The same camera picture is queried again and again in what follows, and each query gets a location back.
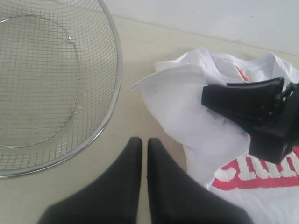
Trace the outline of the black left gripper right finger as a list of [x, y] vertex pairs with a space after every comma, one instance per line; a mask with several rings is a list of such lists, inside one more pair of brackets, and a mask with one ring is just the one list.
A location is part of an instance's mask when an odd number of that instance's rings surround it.
[[251, 224], [247, 212], [209, 192], [170, 156], [158, 138], [148, 140], [147, 183], [153, 224]]

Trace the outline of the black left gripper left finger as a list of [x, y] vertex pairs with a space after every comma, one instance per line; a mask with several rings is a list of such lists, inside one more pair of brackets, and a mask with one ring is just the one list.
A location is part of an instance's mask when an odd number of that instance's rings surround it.
[[129, 139], [114, 163], [74, 195], [49, 206], [40, 224], [135, 224], [142, 175], [142, 140]]

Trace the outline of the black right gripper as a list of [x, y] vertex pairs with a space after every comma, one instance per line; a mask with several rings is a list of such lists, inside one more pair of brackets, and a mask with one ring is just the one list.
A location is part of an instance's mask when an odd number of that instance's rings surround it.
[[203, 87], [201, 103], [231, 120], [261, 123], [273, 112], [271, 122], [248, 126], [249, 154], [280, 164], [299, 141], [299, 84], [284, 78], [261, 82], [227, 83]]

